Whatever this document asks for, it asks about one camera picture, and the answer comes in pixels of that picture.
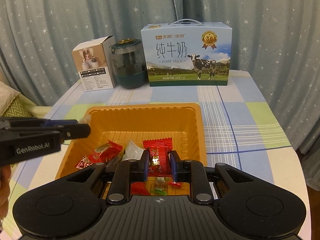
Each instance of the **white candy wrapper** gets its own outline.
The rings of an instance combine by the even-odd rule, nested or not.
[[[79,123],[87,123],[88,125],[90,125],[90,121],[91,121],[91,115],[90,114],[86,114],[84,117],[82,117],[79,120]]]
[[[136,159],[140,160],[144,149],[138,147],[133,141],[130,141],[125,147],[125,154],[123,155],[122,161]]]

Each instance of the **gold medal badge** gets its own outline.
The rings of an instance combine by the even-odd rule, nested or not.
[[[206,31],[201,36],[203,44],[203,48],[207,49],[208,46],[211,46],[212,49],[217,48],[215,43],[218,40],[217,35],[212,31]]]
[[[150,27],[148,27],[148,29],[155,29],[159,27],[161,27],[161,25],[151,25]]]

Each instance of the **box handle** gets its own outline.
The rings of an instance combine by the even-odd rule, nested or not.
[[[199,21],[197,21],[197,20],[193,20],[193,19],[180,19],[180,20],[178,20],[178,21],[175,21],[175,22],[172,23],[172,24],[178,24],[179,22],[181,22],[181,21],[186,21],[186,20],[188,20],[188,21],[190,21],[190,22],[195,22],[195,23],[203,24],[203,23],[201,23],[201,22],[199,22]]]

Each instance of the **wrapped candy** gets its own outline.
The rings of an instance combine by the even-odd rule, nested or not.
[[[182,182],[174,182],[173,180],[168,183],[171,187],[175,188],[181,188],[182,187]]]
[[[112,166],[117,166],[118,163],[122,160],[124,151],[121,151],[119,154],[117,154],[111,161],[109,161],[106,165],[106,167],[112,167]]]
[[[96,149],[88,156],[92,163],[108,163],[122,151],[122,146],[110,140]]]
[[[150,151],[149,176],[170,176],[169,152],[172,150],[172,138],[143,141],[143,147]]]
[[[150,195],[143,182],[134,182],[131,184],[131,195]]]
[[[92,164],[92,162],[89,161],[89,159],[84,155],[82,157],[82,159],[78,162],[78,164],[76,165],[76,168],[81,170],[85,167],[88,167]]]
[[[125,155],[123,156],[122,160],[140,160],[143,151],[144,149],[141,149],[132,140],[130,140],[127,146],[125,147]]]
[[[166,188],[166,181],[163,177],[158,177],[154,184],[154,189],[151,193],[166,196],[167,192],[165,190]]]

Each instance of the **red candy wrapper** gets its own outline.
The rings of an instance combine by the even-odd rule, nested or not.
[[[143,182],[134,182],[130,187],[131,195],[150,195]]]
[[[143,141],[143,147],[150,151],[149,176],[170,176],[169,152],[172,150],[172,138]]]
[[[182,182],[174,182],[173,180],[168,183],[171,187],[181,188]]]
[[[122,151],[122,146],[110,140],[95,150],[88,156],[92,163],[108,163]]]
[[[81,161],[79,161],[79,163],[76,165],[76,168],[81,170],[85,167],[90,166],[91,164],[92,162],[90,162],[89,159],[85,155],[83,155]]]

